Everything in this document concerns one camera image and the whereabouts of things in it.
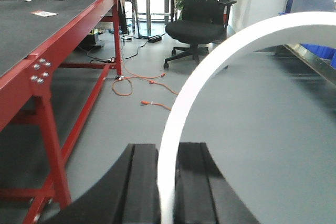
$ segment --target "gray floor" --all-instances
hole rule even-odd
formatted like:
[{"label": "gray floor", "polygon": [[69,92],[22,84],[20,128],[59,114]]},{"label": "gray floor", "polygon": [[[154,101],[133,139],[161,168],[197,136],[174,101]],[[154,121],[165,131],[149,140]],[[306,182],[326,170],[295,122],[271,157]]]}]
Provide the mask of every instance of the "gray floor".
[{"label": "gray floor", "polygon": [[[113,36],[104,33],[96,57],[110,58]],[[126,41],[124,58],[145,40]],[[180,45],[168,35],[139,49],[126,67],[143,76],[163,70],[164,58]],[[69,60],[89,61],[80,50]],[[170,63],[159,82],[179,91],[195,68],[191,58]],[[94,85],[99,70],[59,69],[52,102],[64,141]],[[111,90],[115,70],[94,106],[67,164],[72,199],[90,188],[128,143],[160,147],[169,111],[141,106],[141,100],[173,105],[176,96],[161,86],[133,80],[133,94]],[[126,82],[119,92],[129,92]],[[224,176],[261,223],[336,223],[336,88],[295,57],[256,52],[213,77],[197,97],[183,142],[206,142]],[[0,134],[0,186],[38,187],[48,173],[44,148],[33,126],[9,126]],[[0,224],[20,223],[26,203],[0,202]],[[46,208],[41,220],[58,211]]]}]

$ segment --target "metal pole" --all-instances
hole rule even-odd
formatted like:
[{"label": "metal pole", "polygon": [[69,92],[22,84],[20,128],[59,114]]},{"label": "metal pole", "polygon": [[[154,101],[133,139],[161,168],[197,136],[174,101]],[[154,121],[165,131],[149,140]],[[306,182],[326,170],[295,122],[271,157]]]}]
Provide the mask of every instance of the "metal pole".
[{"label": "metal pole", "polygon": [[146,18],[147,18],[147,35],[151,36],[151,6],[150,0],[146,0]]}]

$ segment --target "chair armrest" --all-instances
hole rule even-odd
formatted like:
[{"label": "chair armrest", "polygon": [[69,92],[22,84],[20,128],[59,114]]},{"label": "chair armrest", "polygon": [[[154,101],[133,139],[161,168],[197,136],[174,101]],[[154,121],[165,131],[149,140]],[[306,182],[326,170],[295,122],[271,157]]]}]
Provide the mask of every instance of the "chair armrest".
[{"label": "chair armrest", "polygon": [[230,6],[230,5],[236,4],[237,1],[236,0],[223,0],[223,1],[219,1],[219,3],[224,6]]}]

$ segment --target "power adapter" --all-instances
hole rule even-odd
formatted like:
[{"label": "power adapter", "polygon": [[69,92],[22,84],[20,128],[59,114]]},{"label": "power adapter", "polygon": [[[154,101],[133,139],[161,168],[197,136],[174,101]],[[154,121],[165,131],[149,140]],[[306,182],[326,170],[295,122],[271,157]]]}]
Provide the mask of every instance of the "power adapter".
[{"label": "power adapter", "polygon": [[158,42],[160,40],[162,40],[162,35],[156,35],[154,37],[149,38],[148,42],[149,43],[155,43],[155,42]]}]

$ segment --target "table leg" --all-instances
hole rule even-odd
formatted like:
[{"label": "table leg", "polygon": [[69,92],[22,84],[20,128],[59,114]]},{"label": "table leg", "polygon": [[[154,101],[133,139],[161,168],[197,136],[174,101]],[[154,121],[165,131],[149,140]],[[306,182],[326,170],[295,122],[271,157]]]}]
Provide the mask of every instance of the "table leg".
[{"label": "table leg", "polygon": [[54,182],[56,198],[61,208],[71,203],[70,191],[65,172],[65,162],[61,155],[56,122],[50,98],[34,97],[36,113],[50,164],[50,174]]},{"label": "table leg", "polygon": [[114,29],[114,46],[115,46],[115,62],[117,69],[117,76],[122,75],[121,71],[121,54],[120,54],[120,38],[119,38],[119,16],[118,16],[118,6],[119,6],[119,0],[115,0],[116,4],[112,7],[112,15],[113,15],[113,29]]}]

